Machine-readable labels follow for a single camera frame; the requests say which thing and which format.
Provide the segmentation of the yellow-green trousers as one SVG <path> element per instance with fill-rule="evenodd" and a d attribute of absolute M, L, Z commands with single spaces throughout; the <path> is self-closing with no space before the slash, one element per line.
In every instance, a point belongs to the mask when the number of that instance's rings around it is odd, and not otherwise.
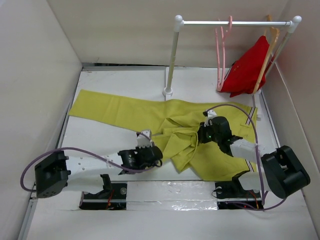
<path fill-rule="evenodd" d="M 257 110 L 236 102 L 151 101 L 81 90 L 69 115 L 135 132 L 151 130 L 165 160 L 172 160 L 178 172 L 193 169 L 204 181 L 230 181 L 238 173 L 254 172 L 255 163 L 218 152 L 214 142 L 199 143 L 203 112 L 209 108 L 228 120 L 234 135 L 255 141 L 250 120 L 257 119 Z"/>

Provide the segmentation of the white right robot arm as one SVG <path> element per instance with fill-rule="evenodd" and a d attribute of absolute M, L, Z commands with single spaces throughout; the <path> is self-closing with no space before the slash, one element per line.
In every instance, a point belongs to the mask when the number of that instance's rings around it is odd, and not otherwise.
<path fill-rule="evenodd" d="M 216 116 L 201 122 L 198 130 L 201 144 L 214 142 L 219 153 L 244 159 L 262 166 L 261 174 L 243 173 L 231 184 L 231 191 L 243 197 L 249 190 L 261 190 L 261 184 L 268 192 L 285 199 L 311 183 L 311 178 L 294 151 L 283 145 L 269 151 L 262 145 L 249 142 L 232 134 L 228 120 Z"/>

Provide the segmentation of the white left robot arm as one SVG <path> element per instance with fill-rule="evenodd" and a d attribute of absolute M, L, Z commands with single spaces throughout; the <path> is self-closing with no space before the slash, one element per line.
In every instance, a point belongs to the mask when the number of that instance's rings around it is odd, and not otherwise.
<path fill-rule="evenodd" d="M 38 157 L 34 167 L 36 196 L 50 198 L 63 191 L 88 192 L 107 198 L 112 191 L 111 177 L 144 173 L 163 164 L 163 153 L 155 145 L 121 150 L 107 156 L 72 147 L 86 157 L 67 156 L 58 148 Z"/>

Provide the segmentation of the pink plastic hanger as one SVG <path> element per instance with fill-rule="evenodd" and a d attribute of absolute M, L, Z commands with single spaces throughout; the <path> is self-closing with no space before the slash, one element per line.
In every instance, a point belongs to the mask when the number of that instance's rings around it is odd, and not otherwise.
<path fill-rule="evenodd" d="M 216 90 L 221 92 L 226 80 L 226 39 L 232 31 L 233 16 L 230 15 L 228 19 L 228 29 L 224 30 L 223 26 L 216 27 L 215 33 L 215 47 L 217 60 L 217 84 Z"/>

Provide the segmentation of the wooden hanger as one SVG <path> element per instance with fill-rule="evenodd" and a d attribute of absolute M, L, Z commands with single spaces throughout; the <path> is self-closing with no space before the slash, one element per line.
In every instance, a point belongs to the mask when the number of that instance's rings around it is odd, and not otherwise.
<path fill-rule="evenodd" d="M 269 41 L 268 41 L 269 47 L 268 47 L 267 53 L 265 55 L 262 67 L 260 69 L 257 81 L 255 83 L 255 86 L 254 86 L 254 89 L 252 92 L 253 95 L 256 94 L 257 91 L 260 89 L 260 84 L 261 84 L 262 78 L 265 74 L 267 64 L 269 62 L 270 56 L 273 52 L 274 47 L 276 46 L 276 43 L 277 43 L 279 35 L 280 35 L 280 30 L 276 27 L 273 27 L 273 26 L 268 27 L 267 30 L 264 31 L 265 37 L 267 36 L 268 32 L 269 32 L 269 36 L 270 36 Z"/>

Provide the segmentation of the red shorts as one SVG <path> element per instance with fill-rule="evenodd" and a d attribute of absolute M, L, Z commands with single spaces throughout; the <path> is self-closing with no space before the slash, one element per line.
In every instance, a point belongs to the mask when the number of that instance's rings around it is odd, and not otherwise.
<path fill-rule="evenodd" d="M 269 49 L 267 38 L 262 35 L 228 70 L 218 92 L 229 93 L 230 97 L 252 94 Z"/>

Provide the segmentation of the white clothes rack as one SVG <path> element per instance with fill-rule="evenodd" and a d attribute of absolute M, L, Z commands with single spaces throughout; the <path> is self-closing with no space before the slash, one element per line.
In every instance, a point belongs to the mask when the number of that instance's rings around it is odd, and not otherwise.
<path fill-rule="evenodd" d="M 228 29 L 229 21 L 186 21 L 183 20 L 181 15 L 175 16 L 174 30 L 173 30 L 173 42 L 171 48 L 170 64 L 167 71 L 167 78 L 165 82 L 165 88 L 162 92 L 164 99 L 166 101 L 170 100 L 173 95 L 172 81 L 175 70 L 175 61 L 177 54 L 177 47 L 179 41 L 179 33 L 182 27 L 184 26 L 214 26 L 214 27 L 223 27 L 224 30 Z M 295 32 L 298 25 L 302 22 L 302 17 L 297 15 L 290 21 L 234 21 L 232 22 L 232 27 L 275 27 L 275 28 L 287 28 L 286 34 L 280 42 L 280 45 L 277 47 L 274 54 L 271 53 L 265 73 L 268 74 L 272 66 L 275 64 L 276 60 L 280 56 L 284 46 L 290 39 L 291 35 Z M 252 94 L 253 103 L 256 102 L 258 98 L 256 95 L 260 94 L 261 91 L 258 90 L 256 94 Z"/>

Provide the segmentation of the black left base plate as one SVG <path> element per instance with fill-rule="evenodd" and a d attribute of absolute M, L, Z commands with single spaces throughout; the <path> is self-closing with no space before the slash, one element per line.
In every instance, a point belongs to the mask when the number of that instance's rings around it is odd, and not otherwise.
<path fill-rule="evenodd" d="M 113 182 L 109 193 L 96 194 L 83 192 L 79 208 L 81 210 L 121 211 L 127 209 L 127 182 Z"/>

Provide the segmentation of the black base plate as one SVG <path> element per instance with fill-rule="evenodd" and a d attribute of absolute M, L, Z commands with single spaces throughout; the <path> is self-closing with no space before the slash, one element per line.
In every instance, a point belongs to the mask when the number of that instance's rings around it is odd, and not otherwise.
<path fill-rule="evenodd" d="M 127 209 L 127 182 L 113 182 L 109 193 L 96 194 L 83 192 L 79 208 L 81 210 L 121 211 Z"/>
<path fill-rule="evenodd" d="M 217 201 L 219 210 L 262 210 L 261 194 L 253 190 L 244 190 L 239 183 L 218 181 L 214 183 L 211 195 Z"/>

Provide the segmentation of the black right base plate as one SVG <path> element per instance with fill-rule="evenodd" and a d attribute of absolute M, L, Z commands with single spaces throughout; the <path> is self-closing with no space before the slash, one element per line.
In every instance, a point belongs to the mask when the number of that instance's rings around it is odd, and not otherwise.
<path fill-rule="evenodd" d="M 218 181 L 214 183 L 211 195 L 217 201 L 219 210 L 262 210 L 261 194 L 253 190 L 244 190 L 239 183 Z"/>

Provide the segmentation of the aluminium frame rail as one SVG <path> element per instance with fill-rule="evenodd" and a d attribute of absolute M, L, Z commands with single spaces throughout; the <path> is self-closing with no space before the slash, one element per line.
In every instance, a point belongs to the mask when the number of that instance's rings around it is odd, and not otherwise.
<path fill-rule="evenodd" d="M 36 197 L 32 197 L 29 199 L 28 206 L 23 218 L 23 222 L 20 228 L 20 232 L 18 235 L 18 240 L 26 240 L 28 237 L 28 233 L 31 227 L 31 223 L 33 220 L 33 216 L 37 207 L 38 199 Z"/>

